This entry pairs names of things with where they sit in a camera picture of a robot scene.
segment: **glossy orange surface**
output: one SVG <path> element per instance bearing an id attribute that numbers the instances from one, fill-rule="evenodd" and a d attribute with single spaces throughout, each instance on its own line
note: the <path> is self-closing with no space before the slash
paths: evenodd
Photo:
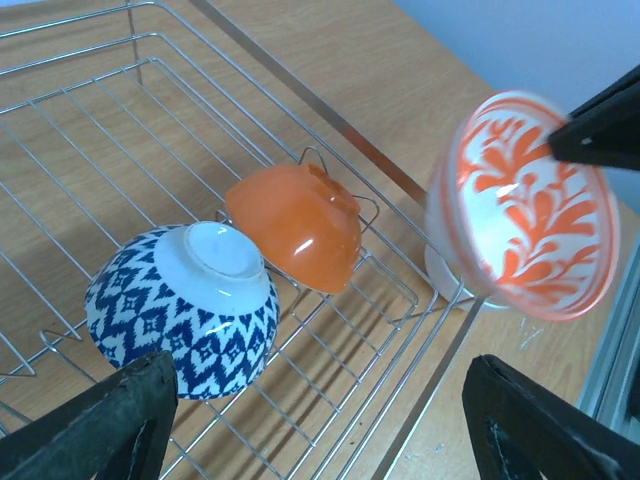
<path id="1" fill-rule="evenodd" d="M 345 288 L 361 244 L 360 206 L 320 167 L 265 168 L 237 183 L 225 201 L 234 226 L 269 262 L 314 290 Z"/>

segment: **blue geometric pattern bowl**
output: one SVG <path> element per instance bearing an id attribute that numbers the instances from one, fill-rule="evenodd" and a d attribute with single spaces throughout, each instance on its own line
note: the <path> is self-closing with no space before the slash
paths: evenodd
<path id="1" fill-rule="evenodd" d="M 178 395 L 239 392 L 264 370 L 280 315 L 255 244 L 227 225 L 201 222 L 139 235 L 94 277 L 89 332 L 117 368 L 168 350 Z"/>

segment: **wire dish rack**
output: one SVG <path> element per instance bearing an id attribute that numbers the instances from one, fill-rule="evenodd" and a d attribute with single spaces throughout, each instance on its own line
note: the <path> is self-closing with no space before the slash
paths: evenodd
<path id="1" fill-rule="evenodd" d="M 388 199 L 424 192 L 218 9 L 192 3 L 215 44 L 158 2 L 0 34 L 0 434 L 113 372 L 82 301 L 121 244 L 156 225 L 229 221 L 234 182 L 311 161 L 362 204 L 352 281 L 329 296 L 277 276 L 267 370 L 233 397 L 180 402 L 162 478 L 344 478 L 454 307 L 418 266 L 421 210 Z M 401 428 L 383 432 L 380 464 L 354 473 L 389 471 L 480 305 L 394 417 Z"/>

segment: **wooden surface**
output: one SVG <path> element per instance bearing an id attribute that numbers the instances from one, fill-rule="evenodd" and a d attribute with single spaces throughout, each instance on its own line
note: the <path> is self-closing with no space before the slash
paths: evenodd
<path id="1" fill-rule="evenodd" d="M 0 15 L 0 31 L 108 4 L 119 3 L 94 1 L 78 7 L 75 2 L 54 1 L 44 6 L 3 11 Z M 410 218 L 421 223 L 421 208 L 293 97 L 286 87 L 249 59 L 190 5 L 183 2 L 174 2 L 173 5 L 205 36 L 232 55 L 291 110 L 335 145 Z M 444 149 L 448 136 L 457 124 L 491 94 L 484 82 L 386 1 L 332 0 L 318 3 L 224 0 L 218 5 L 422 185 L 426 185 L 439 152 Z M 138 33 L 165 32 L 208 75 L 282 138 L 292 152 L 299 154 L 305 146 L 317 143 L 179 22 L 162 11 L 147 7 L 136 11 L 134 20 Z M 123 37 L 128 33 L 128 20 L 122 14 L 108 21 L 96 19 L 64 29 L 0 41 L 0 69 Z M 155 56 L 174 68 L 203 95 L 203 99 L 216 105 L 267 156 L 277 162 L 291 161 L 284 150 L 216 91 L 172 46 L 160 38 L 145 38 L 138 42 L 137 48 L 140 58 Z M 129 44 L 60 65 L 34 69 L 28 75 L 0 77 L 0 108 L 112 71 L 133 61 L 133 50 Z M 171 195 L 196 217 L 205 219 L 215 218 L 215 211 L 222 207 L 222 202 L 204 185 L 195 181 L 176 157 L 183 159 L 208 185 L 220 192 L 228 188 L 233 177 L 220 163 L 212 160 L 212 151 L 232 165 L 240 175 L 258 168 L 258 163 L 244 149 L 224 134 L 209 115 L 161 73 L 157 63 L 145 65 L 140 71 L 147 91 L 136 84 L 138 72 L 134 69 L 130 72 L 131 77 L 119 74 L 105 79 L 101 85 L 92 84 L 77 89 L 72 92 L 72 97 L 57 96 L 42 101 L 38 104 L 39 111 L 30 106 L 1 118 L 29 151 L 42 159 L 46 168 L 86 205 L 117 242 L 126 241 L 148 229 L 149 223 L 96 173 L 86 158 L 94 161 L 105 175 L 117 182 L 121 190 L 158 224 L 188 222 L 192 218 L 166 191 L 145 175 L 131 157 L 167 185 Z M 150 98 L 149 92 L 158 101 Z M 79 104 L 94 116 L 104 130 L 87 118 L 86 112 L 78 107 Z M 202 138 L 204 145 L 186 133 L 163 106 L 174 112 L 194 135 Z M 42 113 L 65 132 L 67 139 L 47 122 Z M 164 146 L 137 123 L 136 118 Z M 79 150 L 74 150 L 68 140 L 73 141 Z M 3 184 L 50 229 L 88 274 L 95 272 L 113 253 L 113 242 L 64 195 L 59 185 L 6 131 L 0 131 L 0 156 L 0 180 Z M 353 193 L 375 196 L 336 159 L 330 158 L 326 152 L 325 156 L 332 175 Z M 365 216 L 373 212 L 366 206 L 363 211 Z M 0 226 L 2 250 L 47 298 L 52 299 L 62 315 L 74 324 L 81 321 L 82 293 L 88 282 L 87 277 L 60 253 L 51 239 L 41 233 L 15 201 L 2 192 L 0 212 L 5 220 Z M 623 206 L 620 213 L 623 226 L 621 264 L 624 265 L 639 222 Z M 388 207 L 383 207 L 375 225 L 384 235 L 397 242 L 403 253 L 422 266 L 422 241 L 417 234 L 411 233 L 398 215 Z M 433 296 L 430 287 L 371 232 L 365 236 L 365 246 L 419 296 L 415 311 L 424 309 Z M 40 330 L 63 332 L 64 329 L 59 319 L 48 311 L 6 262 L 1 268 L 0 326 L 25 355 L 31 355 L 43 345 L 38 335 Z M 407 299 L 410 295 L 407 298 L 401 295 L 404 287 L 383 279 L 373 267 L 366 267 L 359 272 L 355 283 L 376 304 L 383 305 L 385 313 L 392 318 L 404 315 L 410 307 L 411 302 Z M 279 282 L 279 286 L 287 314 L 279 331 L 281 343 L 299 326 L 296 318 L 288 314 L 296 313 L 303 318 L 318 303 L 318 297 L 315 294 L 306 295 L 292 312 L 287 307 L 291 306 L 296 292 L 284 282 Z M 482 315 L 456 356 L 392 478 L 477 477 L 460 400 L 464 374 L 475 355 L 494 353 L 558 395 L 575 402 L 607 320 L 615 288 L 598 309 L 568 325 L 525 320 L 521 314 L 514 312 Z M 436 308 L 442 305 L 439 300 Z M 258 382 L 262 391 L 292 421 L 299 423 L 302 431 L 309 436 L 318 434 L 332 415 L 327 398 L 335 403 L 340 402 L 354 384 L 353 377 L 343 365 L 357 375 L 361 374 L 375 357 L 371 346 L 380 348 L 393 332 L 386 320 L 353 290 L 336 298 L 335 306 L 337 311 L 352 319 L 360 332 L 366 334 L 367 342 L 371 345 L 363 341 L 336 310 L 325 306 L 310 324 L 310 330 L 303 331 L 287 346 L 285 352 L 290 362 L 279 357 Z M 415 375 L 398 396 L 385 421 L 355 464 L 350 478 L 371 476 L 451 342 L 463 315 L 455 311 L 447 319 Z M 429 315 L 380 395 L 357 422 L 322 478 L 335 478 L 339 473 L 438 316 L 438 312 Z M 394 337 L 388 350 L 346 403 L 320 444 L 302 464 L 297 478 L 309 478 L 320 464 L 408 335 L 411 322 L 407 322 Z M 112 369 L 97 353 L 86 331 L 81 330 L 81 333 L 85 339 L 82 343 L 65 341 L 61 351 L 95 379 L 103 378 Z M 318 339 L 334 351 L 339 361 L 326 353 Z M 0 347 L 0 368 L 6 370 L 15 364 L 12 354 Z M 90 384 L 51 353 L 45 355 L 35 367 L 38 378 L 11 380 L 0 386 L 0 400 L 31 418 L 38 418 Z M 318 395 L 299 372 L 304 372 L 314 385 L 325 390 L 326 398 Z M 212 405 L 215 409 L 221 409 L 226 403 L 227 400 L 220 400 Z M 186 447 L 215 416 L 215 410 L 206 405 L 182 402 L 176 417 L 174 439 Z M 304 438 L 257 389 L 250 389 L 243 395 L 225 414 L 225 418 L 283 473 L 292 468 L 304 452 Z M 9 428 L 20 426 L 19 421 L 2 410 L 0 422 Z M 214 478 L 274 478 L 273 473 L 255 459 L 249 448 L 223 423 L 218 422 L 206 432 L 190 452 L 193 459 Z M 168 462 L 178 453 L 177 448 L 171 445 Z M 173 473 L 175 478 L 198 478 L 196 470 L 186 460 Z"/>

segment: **metal wire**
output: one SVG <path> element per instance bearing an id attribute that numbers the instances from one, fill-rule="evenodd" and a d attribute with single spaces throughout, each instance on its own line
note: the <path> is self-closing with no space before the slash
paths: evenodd
<path id="1" fill-rule="evenodd" d="M 211 50 L 211 54 L 217 54 L 222 58 L 230 68 L 233 68 L 236 72 L 240 73 L 240 75 L 248 82 L 248 84 L 253 85 L 261 92 L 266 98 L 268 98 L 271 102 L 273 102 L 282 112 L 285 113 L 287 118 L 292 120 L 297 128 L 300 130 L 301 135 L 306 135 L 309 139 L 309 146 L 304 148 L 302 152 L 298 155 L 296 149 L 291 145 L 288 145 L 283 139 L 279 138 L 272 129 L 261 122 L 256 115 L 254 115 L 248 106 L 244 105 L 236 98 L 230 91 L 223 88 L 223 86 L 205 69 L 203 69 L 186 51 L 184 51 L 181 47 L 178 46 L 176 42 L 174 42 L 171 38 L 169 38 L 166 34 L 162 32 L 145 32 L 145 33 L 136 33 L 134 29 L 134 23 L 132 21 L 132 12 L 134 10 L 142 10 L 142 7 L 145 8 L 156 8 L 163 10 L 166 15 L 171 17 L 186 27 L 188 32 L 194 35 L 195 38 L 199 39 L 205 46 L 208 46 Z M 230 116 L 223 113 L 223 111 L 218 108 L 217 105 L 211 101 L 211 95 L 207 95 L 203 93 L 202 89 L 196 89 L 192 83 L 190 83 L 187 78 L 181 74 L 178 69 L 174 68 L 169 61 L 165 58 L 159 58 L 155 56 L 140 58 L 140 52 L 142 50 L 142 46 L 144 45 L 146 39 L 155 38 L 156 41 L 159 39 L 164 45 L 169 48 L 169 50 L 177 56 L 181 61 L 185 62 L 192 70 L 192 73 L 198 74 L 203 80 L 204 85 L 212 89 L 214 92 L 219 93 L 224 97 L 240 114 L 246 117 L 253 125 L 257 127 L 257 129 L 266 136 L 270 143 L 270 146 L 275 146 L 279 151 L 285 154 L 286 157 L 291 159 L 294 162 L 302 162 L 306 160 L 308 155 L 313 151 L 319 157 L 320 162 L 323 165 L 325 171 L 329 172 L 329 165 L 332 162 L 337 162 L 338 164 L 347 168 L 351 175 L 354 178 L 359 179 L 360 184 L 362 185 L 362 191 L 365 192 L 357 192 L 357 195 L 354 195 L 360 201 L 371 203 L 375 209 L 375 213 L 371 218 L 364 218 L 364 216 L 360 216 L 360 221 L 362 223 L 362 231 L 363 233 L 367 233 L 368 236 L 371 236 L 372 239 L 376 240 L 382 247 L 386 250 L 384 252 L 385 256 L 377 256 L 374 255 L 366 245 L 363 245 L 361 258 L 356 267 L 356 275 L 354 279 L 349 284 L 349 289 L 352 293 L 355 293 L 356 296 L 361 299 L 363 305 L 366 304 L 371 307 L 372 315 L 377 316 L 384 321 L 381 321 L 380 324 L 386 326 L 384 338 L 378 338 L 374 343 L 373 339 L 370 338 L 369 334 L 366 331 L 363 331 L 357 324 L 354 322 L 352 318 L 349 317 L 343 311 L 343 309 L 339 306 L 338 298 L 330 295 L 320 295 L 317 303 L 314 305 L 309 305 L 309 301 L 313 299 L 313 296 L 316 295 L 313 292 L 310 292 L 308 289 L 299 285 L 294 279 L 288 277 L 283 272 L 278 271 L 277 268 L 273 266 L 269 266 L 272 273 L 280 277 L 280 280 L 287 285 L 286 288 L 293 289 L 294 298 L 289 305 L 283 306 L 283 312 L 287 312 L 286 315 L 283 316 L 281 322 L 290 321 L 289 317 L 293 317 L 291 320 L 294 321 L 293 325 L 291 325 L 291 331 L 284 337 L 280 336 L 277 339 L 276 345 L 271 353 L 271 356 L 267 360 L 267 372 L 269 371 L 273 362 L 276 359 L 281 359 L 291 371 L 295 372 L 297 375 L 298 381 L 302 384 L 308 386 L 312 389 L 317 395 L 317 399 L 323 403 L 324 406 L 328 407 L 326 410 L 328 412 L 323 416 L 319 417 L 318 424 L 320 425 L 317 432 L 311 433 L 306 431 L 302 425 L 298 424 L 295 418 L 292 416 L 287 409 L 283 408 L 272 396 L 269 394 L 268 390 L 264 388 L 260 382 L 258 381 L 256 384 L 251 387 L 245 388 L 239 394 L 235 395 L 231 398 L 223 408 L 216 407 L 211 402 L 205 402 L 207 407 L 215 414 L 215 417 L 206 422 L 206 424 L 202 425 L 200 431 L 193 436 L 187 443 L 185 443 L 185 447 L 180 446 L 173 438 L 171 439 L 171 444 L 176 447 L 179 452 L 179 455 L 168 465 L 167 469 L 163 473 L 162 478 L 168 478 L 175 471 L 175 468 L 178 464 L 184 460 L 186 460 L 192 467 L 204 478 L 211 478 L 211 472 L 207 472 L 206 469 L 202 468 L 201 465 L 198 464 L 198 461 L 194 457 L 193 450 L 194 448 L 201 442 L 211 431 L 211 429 L 217 424 L 217 422 L 221 421 L 231 432 L 233 432 L 239 440 L 253 453 L 253 455 L 260 461 L 260 463 L 266 468 L 271 474 L 273 474 L 276 478 L 280 479 L 290 479 L 296 473 L 300 471 L 300 468 L 303 466 L 304 462 L 308 459 L 309 455 L 317 448 L 319 448 L 322 443 L 322 439 L 324 435 L 331 429 L 332 425 L 334 425 L 334 421 L 338 418 L 339 415 L 343 414 L 344 409 L 350 402 L 354 401 L 355 392 L 359 391 L 359 389 L 363 388 L 363 383 L 367 379 L 367 376 L 374 370 L 377 365 L 377 362 L 383 356 L 386 356 L 386 367 L 383 371 L 380 372 L 377 380 L 373 387 L 368 389 L 364 396 L 360 398 L 357 404 L 356 413 L 351 416 L 351 418 L 347 421 L 347 426 L 344 427 L 339 435 L 338 439 L 335 443 L 330 445 L 324 445 L 324 457 L 321 461 L 320 465 L 316 469 L 313 474 L 313 478 L 318 478 L 323 472 L 326 471 L 328 465 L 334 461 L 337 452 L 342 447 L 345 439 L 353 430 L 354 426 L 359 422 L 362 418 L 364 412 L 370 407 L 371 403 L 374 399 L 380 394 L 383 386 L 391 377 L 396 366 L 399 364 L 401 358 L 406 353 L 409 346 L 412 344 L 414 339 L 416 338 L 418 332 L 424 328 L 425 321 L 427 317 L 436 311 L 434 308 L 435 302 L 438 299 L 438 293 L 434 290 L 432 293 L 428 293 L 427 295 L 418 295 L 408 284 L 405 282 L 397 273 L 397 266 L 394 267 L 392 262 L 400 262 L 403 267 L 408 266 L 412 272 L 417 273 L 419 278 L 422 278 L 427 284 L 431 285 L 430 279 L 425 275 L 425 273 L 417 266 L 415 263 L 411 261 L 411 259 L 400 249 L 397 245 L 391 242 L 387 236 L 382 232 L 382 228 L 377 225 L 378 219 L 381 217 L 382 207 L 385 208 L 385 213 L 389 212 L 391 215 L 394 215 L 397 218 L 398 222 L 404 222 L 407 228 L 407 232 L 410 232 L 412 235 L 415 235 L 419 241 L 426 241 L 430 243 L 428 237 L 425 236 L 424 232 L 421 231 L 412 221 L 407 217 L 401 210 L 399 210 L 392 202 L 390 202 L 386 197 L 382 195 L 382 193 L 371 184 L 365 177 L 363 177 L 358 169 L 347 159 L 345 159 L 337 150 L 335 150 L 331 145 L 329 145 L 322 137 L 320 137 L 313 129 L 311 129 L 306 123 L 304 123 L 296 114 L 294 114 L 287 106 L 285 106 L 278 98 L 276 98 L 269 91 L 265 90 L 260 83 L 246 73 L 236 62 L 234 62 L 225 52 L 220 50 L 216 45 L 212 44 L 208 39 L 206 39 L 200 32 L 191 27 L 187 22 L 185 22 L 179 15 L 177 15 L 173 10 L 167 7 L 164 4 L 156 4 L 155 2 L 140 2 L 140 3 L 129 3 L 126 5 L 115 7 L 107 10 L 102 10 L 99 12 L 92 12 L 89 14 L 81 15 L 78 17 L 73 17 L 64 20 L 57 20 L 55 22 L 50 22 L 40 26 L 29 27 L 27 29 L 16 30 L 13 32 L 0 33 L 0 41 L 6 38 L 14 38 L 22 35 L 28 35 L 32 32 L 38 32 L 45 29 L 56 28 L 56 27 L 64 27 L 65 25 L 82 22 L 88 19 L 97 19 L 101 17 L 107 18 L 110 15 L 115 15 L 118 13 L 126 12 L 127 18 L 129 21 L 129 27 L 131 31 L 131 35 L 126 38 L 118 38 L 113 39 L 108 42 L 102 43 L 100 45 L 92 45 L 92 46 L 83 46 L 77 50 L 63 52 L 56 56 L 40 59 L 34 62 L 30 62 L 24 65 L 12 66 L 10 68 L 6 68 L 5 70 L 0 70 L 0 80 L 4 78 L 11 78 L 16 75 L 29 74 L 35 68 L 41 67 L 49 67 L 53 66 L 59 62 L 63 62 L 68 59 L 80 59 L 83 56 L 99 52 L 99 51 L 109 51 L 110 49 L 118 46 L 123 46 L 127 44 L 131 44 L 134 49 L 134 63 L 130 65 L 125 65 L 119 67 L 115 70 L 111 70 L 107 73 L 96 72 L 94 76 L 91 78 L 84 79 L 80 82 L 76 82 L 72 85 L 67 86 L 56 86 L 57 89 L 52 90 L 49 93 L 44 95 L 39 95 L 33 97 L 31 99 L 26 99 L 15 105 L 11 105 L 9 107 L 5 107 L 0 109 L 0 129 L 2 129 L 8 137 L 17 144 L 23 152 L 29 157 L 29 160 L 36 165 L 41 171 L 43 171 L 47 178 L 49 178 L 53 183 L 65 193 L 66 198 L 70 199 L 83 213 L 83 215 L 91 221 L 93 225 L 95 225 L 98 230 L 107 238 L 114 246 L 114 248 L 119 248 L 120 243 L 115 239 L 112 233 L 106 228 L 106 226 L 102 225 L 98 220 L 92 209 L 85 205 L 65 184 L 64 180 L 58 178 L 48 167 L 46 155 L 39 157 L 34 153 L 30 145 L 28 145 L 16 131 L 11 127 L 11 116 L 10 114 L 14 112 L 18 112 L 20 110 L 25 110 L 29 112 L 35 112 L 40 119 L 42 119 L 45 124 L 50 129 L 50 134 L 54 136 L 59 136 L 68 146 L 70 152 L 75 152 L 82 158 L 85 164 L 93 169 L 102 180 L 106 181 L 111 187 L 113 187 L 114 191 L 117 192 L 127 203 L 127 205 L 131 208 L 133 212 L 136 212 L 142 219 L 145 220 L 149 225 L 155 226 L 151 216 L 145 212 L 145 209 L 139 205 L 137 205 L 130 195 L 126 193 L 125 188 L 119 185 L 118 181 L 112 176 L 109 175 L 104 168 L 102 168 L 97 161 L 96 158 L 92 157 L 92 153 L 87 148 L 82 147 L 81 142 L 74 140 L 72 135 L 69 134 L 65 130 L 63 123 L 57 118 L 56 113 L 51 113 L 49 110 L 45 111 L 43 104 L 45 102 L 51 101 L 53 99 L 58 99 L 61 101 L 70 102 L 78 112 L 82 113 L 82 118 L 85 122 L 97 128 L 104 138 L 108 140 L 109 148 L 111 151 L 118 152 L 119 154 L 124 155 L 128 161 L 131 162 L 134 168 L 139 169 L 146 178 L 148 178 L 156 187 L 158 187 L 164 194 L 166 194 L 166 201 L 168 203 L 173 203 L 177 207 L 182 210 L 189 218 L 193 221 L 198 220 L 198 215 L 196 212 L 192 211 L 189 207 L 187 207 L 176 195 L 172 192 L 170 185 L 165 185 L 156 174 L 154 168 L 152 166 L 147 166 L 142 163 L 139 156 L 137 155 L 135 148 L 130 148 L 125 145 L 125 143 L 118 137 L 113 131 L 113 128 L 106 124 L 104 121 L 98 119 L 96 112 L 91 111 L 91 107 L 81 101 L 81 97 L 79 95 L 82 89 L 86 87 L 97 88 L 99 92 L 106 95 L 113 103 L 113 105 L 117 108 L 118 112 L 123 114 L 123 118 L 126 119 L 127 125 L 131 125 L 132 128 L 138 129 L 150 138 L 153 143 L 160 147 L 161 151 L 165 152 L 168 155 L 168 158 L 179 166 L 180 169 L 186 170 L 191 177 L 194 178 L 195 182 L 204 187 L 205 191 L 208 192 L 212 199 L 216 199 L 216 201 L 221 202 L 224 199 L 224 191 L 220 191 L 217 188 L 214 188 L 210 183 L 208 183 L 202 176 L 198 174 L 196 169 L 194 169 L 190 163 L 188 158 L 183 158 L 177 151 L 175 151 L 171 145 L 163 139 L 162 135 L 155 131 L 153 127 L 147 123 L 134 112 L 132 107 L 129 107 L 127 103 L 127 98 L 122 98 L 120 93 L 115 88 L 111 88 L 107 86 L 105 82 L 107 79 L 109 82 L 115 81 L 123 81 L 126 82 L 127 85 L 134 87 L 138 93 L 144 94 L 145 98 L 147 98 L 151 104 L 155 105 L 161 112 L 162 115 L 165 115 L 167 118 L 171 118 L 177 129 L 176 134 L 180 134 L 183 138 L 188 139 L 189 141 L 194 142 L 200 148 L 204 148 L 205 151 L 211 156 L 211 162 L 220 168 L 224 169 L 224 171 L 229 172 L 236 180 L 242 179 L 242 174 L 240 170 L 234 167 L 232 162 L 228 159 L 224 159 L 222 155 L 216 152 L 216 148 L 211 146 L 209 142 L 199 136 L 196 131 L 189 126 L 188 122 L 181 119 L 179 115 L 177 115 L 169 105 L 164 97 L 158 95 L 154 92 L 152 83 L 147 79 L 158 77 L 162 79 L 162 81 L 166 81 L 168 85 L 171 85 L 176 92 L 179 92 L 179 95 L 184 97 L 185 106 L 190 106 L 194 109 L 198 114 L 202 114 L 205 116 L 208 121 L 211 121 L 212 127 L 220 129 L 221 132 L 224 133 L 227 137 L 233 140 L 233 144 L 240 148 L 242 152 L 246 153 L 249 158 L 253 159 L 256 162 L 257 167 L 268 167 L 269 165 L 274 164 L 273 158 L 271 158 L 266 151 L 268 148 L 265 147 L 264 143 L 258 142 L 255 138 L 251 138 L 251 136 L 243 131 L 234 121 L 231 120 Z M 20 192 L 14 192 L 9 189 L 0 178 L 0 186 L 2 187 L 4 193 L 15 202 L 15 204 L 21 209 L 24 215 L 29 218 L 34 225 L 39 227 L 43 232 L 44 236 L 47 237 L 48 241 L 51 242 L 58 250 L 60 250 L 71 262 L 72 264 L 82 273 L 86 278 L 91 278 L 91 273 L 77 260 L 69 251 L 63 246 L 63 243 L 50 232 L 46 227 L 44 222 L 38 218 L 38 216 L 33 213 L 27 204 L 25 204 L 20 199 Z M 218 220 L 231 223 L 228 215 L 223 210 L 216 210 L 215 216 Z M 34 334 L 39 335 L 41 341 L 44 344 L 44 348 L 39 350 L 37 353 L 27 356 L 20 352 L 20 349 L 17 345 L 13 344 L 10 339 L 0 332 L 0 339 L 9 347 L 9 349 L 15 354 L 18 365 L 15 366 L 7 366 L 6 374 L 0 374 L 0 398 L 2 397 L 3 389 L 11 388 L 13 380 L 10 380 L 13 376 L 35 376 L 37 375 L 37 371 L 39 370 L 38 365 L 39 362 L 47 361 L 49 357 L 58 357 L 60 358 L 68 367 L 67 375 L 79 375 L 80 377 L 85 378 L 90 382 L 95 382 L 94 379 L 87 371 L 83 368 L 83 365 L 79 365 L 77 361 L 73 361 L 68 355 L 63 352 L 62 347 L 66 345 L 66 341 L 68 339 L 74 339 L 77 341 L 82 341 L 82 337 L 78 333 L 78 329 L 82 327 L 86 321 L 80 322 L 78 325 L 73 326 L 65 317 L 54 307 L 54 303 L 51 299 L 47 298 L 44 293 L 40 292 L 38 288 L 29 280 L 28 276 L 26 276 L 17 266 L 16 262 L 14 262 L 11 258 L 10 253 L 5 254 L 0 249 L 0 255 L 2 260 L 7 263 L 21 278 L 21 280 L 25 283 L 26 287 L 30 289 L 30 291 L 34 292 L 40 302 L 43 305 L 49 308 L 49 310 L 56 316 L 56 318 L 64 325 L 66 332 L 65 333 L 57 333 L 53 332 L 49 329 L 43 329 L 41 331 L 33 332 Z M 384 291 L 386 294 L 390 295 L 394 298 L 394 302 L 396 307 L 394 307 L 393 316 L 388 306 L 383 305 L 379 300 L 377 300 L 373 295 L 371 295 L 362 285 L 358 283 L 357 274 L 359 270 L 363 267 L 367 267 L 367 279 L 374 280 L 374 283 L 384 285 Z M 77 292 L 78 296 L 83 294 L 82 291 Z M 397 385 L 393 389 L 392 393 L 385 399 L 384 405 L 382 409 L 379 411 L 373 423 L 368 426 L 367 433 L 365 437 L 358 444 L 356 450 L 353 452 L 349 460 L 346 464 L 342 465 L 342 473 L 340 474 L 340 478 L 346 475 L 358 456 L 366 447 L 369 440 L 374 435 L 377 427 L 381 423 L 384 418 L 387 410 L 390 408 L 393 400 L 398 396 L 399 392 L 402 390 L 406 382 L 409 380 L 414 369 L 417 367 L 420 359 L 425 354 L 429 345 L 433 342 L 435 336 L 437 335 L 440 327 L 445 322 L 448 314 L 451 312 L 454 303 L 451 302 L 447 304 L 446 307 L 443 307 L 441 311 L 441 315 L 435 325 L 432 327 L 425 343 L 418 350 L 418 353 L 414 357 L 412 363 L 408 367 L 408 369 L 404 372 L 404 374 L 400 377 Z M 416 309 L 420 309 L 420 314 L 416 316 L 414 313 Z M 334 319 L 335 322 L 338 322 L 343 326 L 345 332 L 349 332 L 352 338 L 357 341 L 358 348 L 360 346 L 366 346 L 365 351 L 366 354 L 359 353 L 360 361 L 364 364 L 364 367 L 361 371 L 357 371 L 350 364 L 349 360 L 343 358 L 340 354 L 340 350 L 333 348 L 329 343 L 319 335 L 314 328 L 312 328 L 312 322 L 318 321 L 320 317 L 330 317 Z M 409 332 L 404 332 L 403 327 L 409 320 L 415 320 Z M 337 370 L 341 373 L 344 373 L 345 376 L 349 379 L 349 382 L 345 384 L 346 391 L 342 394 L 341 398 L 332 398 L 328 391 L 325 391 L 321 385 L 318 384 L 318 381 L 312 378 L 304 368 L 298 364 L 298 362 L 288 353 L 288 351 L 293 348 L 298 342 L 302 342 L 301 335 L 303 332 L 308 334 L 308 338 L 311 341 L 315 342 L 322 351 L 326 352 L 328 357 L 333 362 L 332 365 L 337 368 Z M 395 345 L 394 342 L 400 332 L 404 332 L 402 336 L 402 342 L 397 347 L 397 349 L 392 349 L 391 346 Z M 21 373 L 23 370 L 28 372 L 26 375 Z M 46 381 L 46 379 L 34 379 L 33 381 Z M 254 445 L 254 442 L 249 436 L 244 435 L 230 420 L 232 411 L 236 410 L 239 399 L 243 398 L 245 395 L 248 395 L 253 392 L 257 394 L 260 398 L 264 399 L 264 401 L 269 405 L 275 414 L 284 420 L 284 422 L 291 427 L 291 429 L 299 434 L 305 443 L 304 452 L 298 456 L 297 458 L 292 458 L 290 465 L 286 467 L 286 469 L 276 467 L 275 464 L 263 455 L 258 448 Z M 9 414 L 14 417 L 22 420 L 29 421 L 28 412 L 23 413 L 15 409 L 15 406 L 9 406 L 7 403 L 2 402 L 0 400 L 0 409 L 4 409 Z M 0 434 L 8 434 L 9 430 L 6 425 L 0 425 Z"/>

